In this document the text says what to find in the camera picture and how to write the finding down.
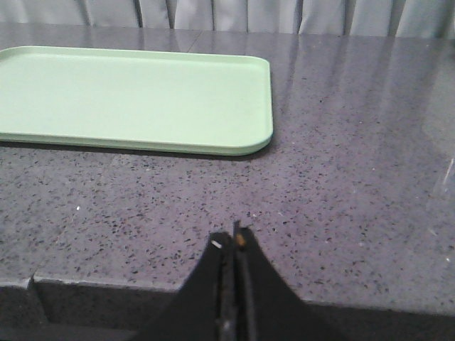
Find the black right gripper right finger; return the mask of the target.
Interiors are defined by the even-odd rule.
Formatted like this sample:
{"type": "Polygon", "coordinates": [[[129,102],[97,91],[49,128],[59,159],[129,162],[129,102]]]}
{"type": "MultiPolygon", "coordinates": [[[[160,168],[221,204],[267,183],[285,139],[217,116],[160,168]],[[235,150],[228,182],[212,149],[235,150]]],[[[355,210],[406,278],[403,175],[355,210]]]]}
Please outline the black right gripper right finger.
{"type": "Polygon", "coordinates": [[[264,255],[253,231],[234,223],[238,340],[346,340],[313,313],[264,255]]]}

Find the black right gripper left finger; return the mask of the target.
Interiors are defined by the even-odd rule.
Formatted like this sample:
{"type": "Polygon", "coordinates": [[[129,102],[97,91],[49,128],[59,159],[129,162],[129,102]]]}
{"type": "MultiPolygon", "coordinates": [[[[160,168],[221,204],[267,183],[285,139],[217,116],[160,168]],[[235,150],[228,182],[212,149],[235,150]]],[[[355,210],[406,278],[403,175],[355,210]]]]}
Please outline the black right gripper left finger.
{"type": "Polygon", "coordinates": [[[223,262],[231,237],[209,236],[206,248],[184,285],[163,311],[137,334],[138,340],[218,340],[223,262]]]}

